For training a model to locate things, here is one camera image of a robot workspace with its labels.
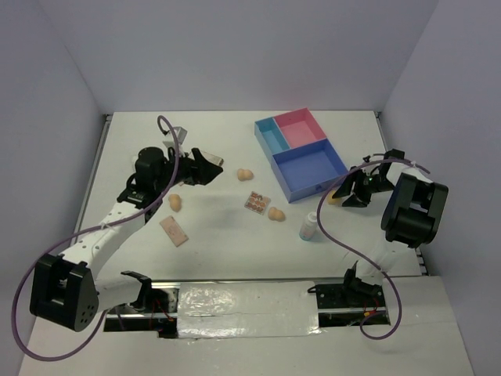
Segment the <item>gold rectangular palette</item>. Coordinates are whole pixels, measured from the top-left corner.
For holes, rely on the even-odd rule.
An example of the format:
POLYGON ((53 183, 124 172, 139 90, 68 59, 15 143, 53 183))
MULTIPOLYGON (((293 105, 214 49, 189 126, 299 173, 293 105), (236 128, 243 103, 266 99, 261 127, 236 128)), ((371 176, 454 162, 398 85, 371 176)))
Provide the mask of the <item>gold rectangular palette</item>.
POLYGON ((219 167, 223 166, 224 160, 221 157, 206 152, 203 152, 202 154, 212 164, 217 165, 219 167))

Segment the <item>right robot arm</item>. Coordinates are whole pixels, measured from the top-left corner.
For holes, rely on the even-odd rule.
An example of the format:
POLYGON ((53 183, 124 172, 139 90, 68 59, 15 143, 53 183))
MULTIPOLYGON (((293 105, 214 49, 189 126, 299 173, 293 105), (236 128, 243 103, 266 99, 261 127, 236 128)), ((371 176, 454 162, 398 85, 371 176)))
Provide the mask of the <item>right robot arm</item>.
POLYGON ((351 167, 353 173, 337 190, 327 195, 329 203, 343 199, 345 208, 365 208, 376 193, 391 194, 377 240, 367 262, 360 259, 344 275, 339 296, 348 306, 377 299, 382 273, 389 273, 403 256, 404 248, 416 249, 435 238, 449 188, 427 177, 428 171, 405 159, 405 153, 392 149, 381 155, 385 162, 371 172, 351 167))

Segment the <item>pink rectangular palette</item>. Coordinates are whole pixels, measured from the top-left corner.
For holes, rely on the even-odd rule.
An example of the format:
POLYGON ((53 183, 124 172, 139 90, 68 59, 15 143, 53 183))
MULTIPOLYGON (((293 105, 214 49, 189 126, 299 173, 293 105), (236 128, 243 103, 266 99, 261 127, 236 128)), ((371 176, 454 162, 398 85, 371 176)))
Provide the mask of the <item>pink rectangular palette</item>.
POLYGON ((168 216, 167 218, 161 220, 160 227, 168 235, 169 239, 176 247, 184 244, 189 239, 173 216, 168 216))

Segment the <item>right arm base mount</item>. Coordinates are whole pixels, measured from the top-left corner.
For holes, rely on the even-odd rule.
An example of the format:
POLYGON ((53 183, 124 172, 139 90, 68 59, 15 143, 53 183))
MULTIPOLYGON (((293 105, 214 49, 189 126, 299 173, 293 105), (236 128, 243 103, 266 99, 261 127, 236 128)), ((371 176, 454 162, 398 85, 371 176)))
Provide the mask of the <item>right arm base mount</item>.
POLYGON ((363 282, 355 275, 357 263, 347 269, 342 282, 315 284, 308 293, 316 297, 319 326, 387 325, 386 302, 380 284, 363 282))

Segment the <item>yellow makeup sponge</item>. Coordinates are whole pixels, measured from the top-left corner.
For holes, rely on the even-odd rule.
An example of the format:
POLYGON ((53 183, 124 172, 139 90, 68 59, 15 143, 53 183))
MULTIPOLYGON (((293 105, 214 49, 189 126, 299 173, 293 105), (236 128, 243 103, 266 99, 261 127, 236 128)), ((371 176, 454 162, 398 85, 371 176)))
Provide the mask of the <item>yellow makeup sponge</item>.
POLYGON ((329 192, 326 200, 329 205, 341 206, 342 203, 342 199, 336 196, 335 190, 329 192))

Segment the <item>small white pink bottle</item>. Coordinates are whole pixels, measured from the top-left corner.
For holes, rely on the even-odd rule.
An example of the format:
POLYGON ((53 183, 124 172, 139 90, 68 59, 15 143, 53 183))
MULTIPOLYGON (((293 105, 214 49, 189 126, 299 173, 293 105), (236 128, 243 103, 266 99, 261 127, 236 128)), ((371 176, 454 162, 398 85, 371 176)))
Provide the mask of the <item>small white pink bottle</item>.
POLYGON ((317 226, 317 214, 315 211, 312 211, 306 215, 305 220, 303 221, 299 232, 300 238, 305 241, 311 240, 315 235, 317 226))

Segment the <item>beige makeup sponge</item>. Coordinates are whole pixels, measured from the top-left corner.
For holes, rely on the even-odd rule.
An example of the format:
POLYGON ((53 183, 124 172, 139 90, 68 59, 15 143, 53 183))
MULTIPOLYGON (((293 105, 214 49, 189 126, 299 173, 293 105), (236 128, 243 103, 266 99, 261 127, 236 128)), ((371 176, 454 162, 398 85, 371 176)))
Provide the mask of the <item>beige makeup sponge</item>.
POLYGON ((168 197, 168 202, 169 202, 169 206, 170 206, 172 211, 179 212, 181 210, 182 199, 178 194, 176 194, 176 193, 171 194, 168 197))
POLYGON ((268 217, 270 220, 276 222, 283 222, 286 218, 284 212, 275 207, 269 209, 268 217))
POLYGON ((248 181, 254 178, 254 173, 249 169, 240 168, 237 171, 237 178, 239 181, 248 181))

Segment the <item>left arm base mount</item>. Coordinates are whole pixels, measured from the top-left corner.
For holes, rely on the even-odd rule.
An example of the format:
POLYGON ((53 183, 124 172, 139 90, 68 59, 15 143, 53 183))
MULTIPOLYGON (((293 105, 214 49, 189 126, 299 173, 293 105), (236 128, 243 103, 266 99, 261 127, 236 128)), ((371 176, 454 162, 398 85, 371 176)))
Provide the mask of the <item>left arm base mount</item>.
POLYGON ((179 283, 153 281, 126 271, 96 283, 99 309, 106 312, 105 332, 152 332, 159 338, 178 337, 179 283))

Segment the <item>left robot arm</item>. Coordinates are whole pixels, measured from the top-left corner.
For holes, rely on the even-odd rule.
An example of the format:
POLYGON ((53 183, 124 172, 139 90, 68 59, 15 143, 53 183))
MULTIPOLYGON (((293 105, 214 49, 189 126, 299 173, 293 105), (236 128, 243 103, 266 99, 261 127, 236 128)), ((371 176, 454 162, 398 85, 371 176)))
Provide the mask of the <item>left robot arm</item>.
POLYGON ((134 173, 97 229, 58 255, 43 255, 37 261, 31 313, 80 332, 97 313, 118 305, 147 311, 153 304, 149 277, 131 270, 111 280, 96 277, 120 246, 154 216, 165 190, 178 183, 205 186, 222 172, 197 148, 189 154, 178 154, 174 147, 140 150, 134 173))

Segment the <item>orange eyeshadow palette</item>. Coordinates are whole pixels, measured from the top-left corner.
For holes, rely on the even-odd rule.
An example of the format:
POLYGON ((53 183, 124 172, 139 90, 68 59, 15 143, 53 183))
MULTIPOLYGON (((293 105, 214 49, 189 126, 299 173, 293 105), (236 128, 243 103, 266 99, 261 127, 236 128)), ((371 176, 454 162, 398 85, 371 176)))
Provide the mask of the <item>orange eyeshadow palette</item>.
POLYGON ((252 212, 258 213, 259 215, 264 215, 270 202, 271 199, 269 197, 252 191, 247 198, 244 207, 251 210, 252 212))

